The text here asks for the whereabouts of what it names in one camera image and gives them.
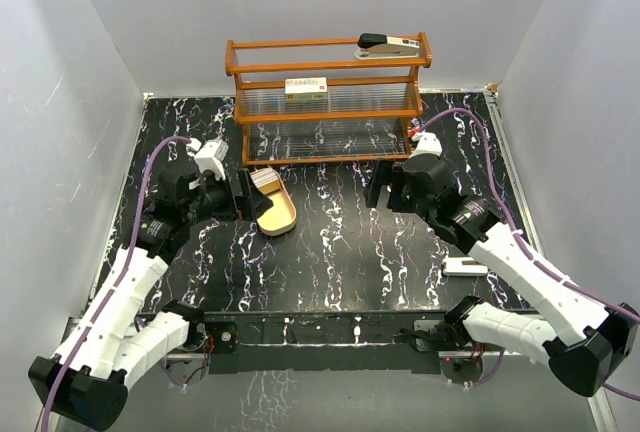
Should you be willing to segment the tan oval plastic tray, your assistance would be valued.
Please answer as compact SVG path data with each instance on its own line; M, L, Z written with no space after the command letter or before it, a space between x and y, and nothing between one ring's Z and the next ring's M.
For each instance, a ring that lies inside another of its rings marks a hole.
M273 206L257 220L257 224L261 232L270 237L289 232L295 227L297 221L296 208L280 174L279 177L280 185L277 190L267 194L261 191L272 200Z

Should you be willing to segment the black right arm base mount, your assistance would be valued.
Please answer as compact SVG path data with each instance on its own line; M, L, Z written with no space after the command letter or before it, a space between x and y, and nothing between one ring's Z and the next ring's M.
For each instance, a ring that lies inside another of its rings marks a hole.
M395 336L417 352L463 350L469 338L458 328L444 320L416 320L409 328L401 328Z

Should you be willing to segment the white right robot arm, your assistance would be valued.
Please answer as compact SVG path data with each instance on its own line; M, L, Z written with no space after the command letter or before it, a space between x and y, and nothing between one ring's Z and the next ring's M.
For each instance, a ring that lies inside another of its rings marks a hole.
M455 347L494 344L546 365L569 390L592 397L628 357L638 324L625 303L605 306L576 292L575 284L547 275L548 263L512 231L503 214L477 195L458 191L448 162L420 154L403 162L378 159L364 192L378 204L389 187L388 209L414 213L442 241L486 266L516 290L538 318L496 308L467 296L443 319Z

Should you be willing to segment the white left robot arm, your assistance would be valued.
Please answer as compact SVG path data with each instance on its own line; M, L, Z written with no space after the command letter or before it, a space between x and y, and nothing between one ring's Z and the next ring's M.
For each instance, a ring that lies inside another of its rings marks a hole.
M177 299L140 330L129 329L195 225L254 222L272 207L247 169L239 169L237 177L240 194L233 193L216 159L199 159L193 166L172 162L161 171L156 192L140 193L129 236L83 317L51 356L36 357L29 368L43 406L41 430L49 429L53 414L94 431L108 430L133 386L170 352L201 350L210 343L203 311Z

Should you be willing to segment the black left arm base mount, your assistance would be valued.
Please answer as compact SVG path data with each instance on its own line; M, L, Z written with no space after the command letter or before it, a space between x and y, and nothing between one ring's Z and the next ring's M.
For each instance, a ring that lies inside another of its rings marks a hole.
M232 321L207 321L204 323L203 353L206 358L215 354L233 354L238 345L238 327Z

